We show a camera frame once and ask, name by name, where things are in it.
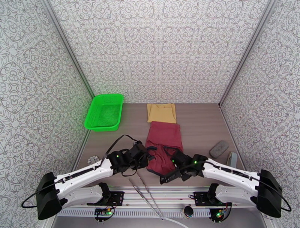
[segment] red cloth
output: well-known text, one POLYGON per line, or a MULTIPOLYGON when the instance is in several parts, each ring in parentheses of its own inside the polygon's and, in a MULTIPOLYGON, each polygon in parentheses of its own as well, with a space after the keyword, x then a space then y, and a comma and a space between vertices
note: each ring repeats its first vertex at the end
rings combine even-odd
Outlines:
POLYGON ((149 161, 148 171, 159 176, 172 172, 175 166, 171 156, 177 150, 183 151, 180 125, 152 121, 145 146, 148 153, 155 157, 149 161))

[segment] table surface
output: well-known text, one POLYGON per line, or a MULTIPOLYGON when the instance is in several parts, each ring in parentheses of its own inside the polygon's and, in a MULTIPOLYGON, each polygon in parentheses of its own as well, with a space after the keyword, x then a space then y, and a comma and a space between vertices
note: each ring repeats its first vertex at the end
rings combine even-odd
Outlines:
MULTIPOLYGON (((220 140, 225 140, 228 142, 229 148, 214 160, 226 164, 229 152, 236 152, 236 149, 218 105, 214 103, 176 104, 175 108, 177 123, 180 124, 181 128, 183 152, 191 157, 194 154, 201 154, 210 158, 209 150, 220 140)), ((78 169, 87 166, 87 160, 91 156, 97 155, 101 159, 111 144, 123 134, 130 135, 144 144, 149 127, 146 104, 123 104, 119 129, 114 132, 92 131, 79 161, 78 169)), ((132 140, 124 137, 116 144, 114 150, 129 149, 132 143, 132 140)), ((243 169, 240 159, 237 161, 237 168, 243 169)), ((131 173, 134 171, 127 170, 125 174, 130 175, 131 173)), ((148 172, 146 169, 140 169, 138 173, 146 185, 161 186, 159 176, 148 172)), ((130 178, 137 186, 142 186, 137 175, 130 178)), ((120 173, 101 179, 99 182, 106 182, 110 186, 131 186, 128 177, 122 177, 120 173)), ((191 177, 185 182, 178 178, 163 184, 163 186, 209 186, 211 183, 221 182, 209 178, 191 177)))

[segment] cloth fold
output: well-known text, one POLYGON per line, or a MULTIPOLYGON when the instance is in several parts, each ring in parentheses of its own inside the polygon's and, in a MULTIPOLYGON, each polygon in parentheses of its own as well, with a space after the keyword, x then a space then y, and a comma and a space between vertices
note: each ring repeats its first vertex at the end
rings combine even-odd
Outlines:
POLYGON ((152 121, 176 123, 175 104, 147 104, 148 123, 152 121))
POLYGON ((171 161, 176 151, 183 151, 180 125, 152 121, 145 144, 148 153, 154 156, 149 161, 147 170, 159 176, 175 170, 171 161))

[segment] green basket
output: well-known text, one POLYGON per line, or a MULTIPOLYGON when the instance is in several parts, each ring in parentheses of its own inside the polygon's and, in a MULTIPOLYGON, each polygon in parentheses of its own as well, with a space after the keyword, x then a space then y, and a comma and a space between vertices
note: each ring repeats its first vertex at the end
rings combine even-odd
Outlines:
POLYGON ((101 131, 116 131, 119 128, 124 96, 122 94, 102 94, 91 102, 85 128, 101 131))

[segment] black mount bracket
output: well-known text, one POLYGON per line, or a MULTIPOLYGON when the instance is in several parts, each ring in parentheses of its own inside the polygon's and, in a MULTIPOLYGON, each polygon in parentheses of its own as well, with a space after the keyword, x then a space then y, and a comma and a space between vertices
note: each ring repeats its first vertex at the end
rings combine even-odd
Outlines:
POLYGON ((226 206, 226 203, 222 203, 216 198, 216 189, 218 186, 219 184, 211 184, 208 192, 194 192, 195 205, 197 207, 226 206))
POLYGON ((216 207, 216 206, 221 206, 221 207, 226 207, 226 204, 222 202, 216 202, 212 201, 207 197, 208 192, 194 192, 194 199, 195 199, 195 205, 196 207, 216 207))
POLYGON ((97 203, 88 203, 87 205, 91 206, 122 206, 124 199, 124 192, 110 192, 111 196, 107 202, 97 202, 97 203))
POLYGON ((122 206, 124 192, 111 192, 106 183, 100 183, 102 198, 96 203, 87 203, 91 206, 122 206))

